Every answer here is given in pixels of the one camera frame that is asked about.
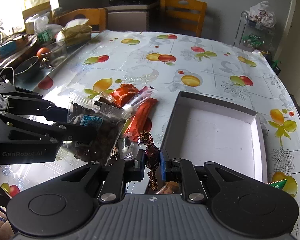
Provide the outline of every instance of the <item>table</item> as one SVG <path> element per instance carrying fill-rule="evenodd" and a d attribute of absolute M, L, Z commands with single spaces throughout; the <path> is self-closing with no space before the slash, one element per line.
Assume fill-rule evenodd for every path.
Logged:
<path fill-rule="evenodd" d="M 102 55 L 107 57 L 84 64 L 88 58 Z M 246 52 L 179 34 L 105 30 L 34 91 L 57 106 L 68 107 L 71 91 L 93 98 L 93 85 L 99 80 L 103 80 L 104 90 L 132 83 L 139 89 L 150 84 L 158 91 L 150 131 L 158 147 L 179 91 L 219 98 L 258 112 L 268 180 L 287 178 L 285 191 L 300 207 L 300 117 L 284 85 L 258 51 Z M 53 163 L 0 166 L 0 184 L 17 184 L 23 190 L 83 164 L 65 156 Z M 300 239 L 300 216 L 292 235 Z"/>

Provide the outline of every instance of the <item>open cardboard box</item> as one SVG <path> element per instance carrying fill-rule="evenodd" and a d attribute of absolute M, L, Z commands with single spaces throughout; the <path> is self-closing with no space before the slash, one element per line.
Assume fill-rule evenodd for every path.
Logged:
<path fill-rule="evenodd" d="M 161 149 L 168 158 L 203 166 L 214 161 L 267 182 L 266 152 L 257 112 L 220 99 L 180 92 Z"/>

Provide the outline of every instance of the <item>white cable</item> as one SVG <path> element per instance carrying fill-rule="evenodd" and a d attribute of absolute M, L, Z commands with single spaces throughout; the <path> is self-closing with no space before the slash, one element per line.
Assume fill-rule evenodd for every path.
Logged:
<path fill-rule="evenodd" d="M 12 69 L 12 73 L 13 73 L 12 86 L 14 86 L 14 69 L 13 69 L 13 67 L 7 66 L 7 67 L 3 68 L 3 69 L 0 71 L 0 76 L 1 76 L 2 72 L 3 72 L 5 69 L 7 69 L 7 68 L 11 68 L 11 69 Z"/>

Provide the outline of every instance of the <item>gold twisted wrapper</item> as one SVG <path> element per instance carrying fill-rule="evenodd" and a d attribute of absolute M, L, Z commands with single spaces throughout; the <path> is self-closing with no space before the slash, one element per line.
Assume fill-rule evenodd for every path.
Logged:
<path fill-rule="evenodd" d="M 142 143 L 147 146 L 146 148 L 146 166 L 150 171 L 148 172 L 148 176 L 150 179 L 149 188 L 157 191 L 158 190 L 158 182 L 155 176 L 155 171 L 159 167 L 160 163 L 160 150 L 153 143 L 152 136 L 149 132 L 142 130 L 140 135 L 138 136 L 139 143 Z"/>

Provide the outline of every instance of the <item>metal screw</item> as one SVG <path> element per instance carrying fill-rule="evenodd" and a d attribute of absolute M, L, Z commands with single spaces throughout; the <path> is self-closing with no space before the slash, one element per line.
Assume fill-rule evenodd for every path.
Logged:
<path fill-rule="evenodd" d="M 200 200 L 203 200 L 204 199 L 204 195 L 201 194 L 201 193 L 191 193 L 189 195 L 189 199 L 192 200 L 192 201 L 200 201 Z"/>
<path fill-rule="evenodd" d="M 52 142 L 52 143 L 58 143 L 58 140 L 57 139 L 55 139 L 55 138 L 50 138 L 50 140 L 49 140 L 50 142 Z"/>
<path fill-rule="evenodd" d="M 117 196 L 115 194 L 113 194 L 113 193 L 104 193 L 104 194 L 101 195 L 100 198 L 103 201 L 113 201 L 113 200 L 115 200 L 116 197 Z"/>

